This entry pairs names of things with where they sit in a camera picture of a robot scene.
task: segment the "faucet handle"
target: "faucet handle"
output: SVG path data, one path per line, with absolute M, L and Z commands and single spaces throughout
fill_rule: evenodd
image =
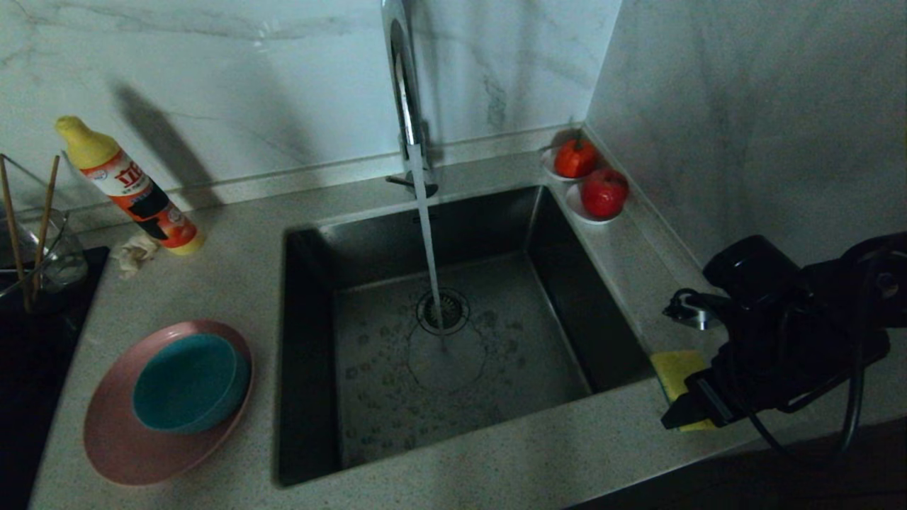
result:
M 407 177 L 407 179 L 412 179 L 413 174 L 411 172 L 408 172 L 406 174 L 406 177 Z M 410 189 L 410 191 L 413 192 L 413 194 L 415 194 L 415 184 L 412 181 L 408 181 L 407 179 L 401 179 L 394 175 L 390 175 L 385 178 L 385 181 L 391 182 L 393 184 L 400 184 L 402 186 L 406 186 L 407 188 Z M 438 192 L 437 184 L 428 184 L 428 183 L 425 184 L 425 196 L 426 197 L 430 197 L 437 192 Z

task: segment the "dish soap bottle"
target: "dish soap bottle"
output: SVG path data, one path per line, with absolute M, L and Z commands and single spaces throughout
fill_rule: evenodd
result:
M 199 229 L 116 140 L 90 130 L 79 117 L 60 117 L 55 127 L 66 140 L 69 161 L 148 235 L 178 255 L 201 247 Z

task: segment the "crumpled paper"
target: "crumpled paper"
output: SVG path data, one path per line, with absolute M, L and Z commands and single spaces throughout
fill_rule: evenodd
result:
M 128 280 L 135 276 L 146 261 L 154 259 L 160 248 L 160 243 L 144 232 L 130 237 L 113 256 L 120 262 L 120 278 Z

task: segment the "stainless steel sink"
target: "stainless steel sink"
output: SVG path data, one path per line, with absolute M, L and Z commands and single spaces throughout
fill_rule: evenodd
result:
M 544 187 L 286 239 L 278 481 L 294 485 L 651 375 Z

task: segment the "tomato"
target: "tomato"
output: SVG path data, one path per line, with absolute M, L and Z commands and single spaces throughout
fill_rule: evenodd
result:
M 596 170 L 580 185 L 582 206 L 592 216 L 602 219 L 620 214 L 628 196 L 627 178 L 610 167 Z
M 599 160 L 599 152 L 587 140 L 571 140 L 564 143 L 554 158 L 554 171 L 562 177 L 576 179 L 589 175 Z

